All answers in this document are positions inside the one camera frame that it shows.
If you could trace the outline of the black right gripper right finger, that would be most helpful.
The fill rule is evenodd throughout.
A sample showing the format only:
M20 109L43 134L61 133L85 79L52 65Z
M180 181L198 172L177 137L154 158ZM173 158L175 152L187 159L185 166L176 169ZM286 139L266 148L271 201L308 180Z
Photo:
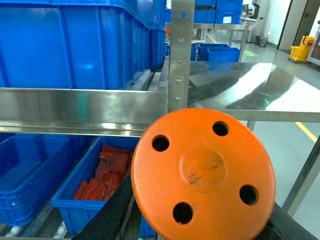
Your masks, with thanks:
M289 216L277 203L258 240L317 240L317 238Z

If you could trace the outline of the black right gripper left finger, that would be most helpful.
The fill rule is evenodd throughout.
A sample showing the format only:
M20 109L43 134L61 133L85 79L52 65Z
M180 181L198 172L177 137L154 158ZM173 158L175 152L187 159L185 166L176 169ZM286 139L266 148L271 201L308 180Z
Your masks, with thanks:
M102 209L73 239L115 240L126 225L134 202L131 175L128 175Z

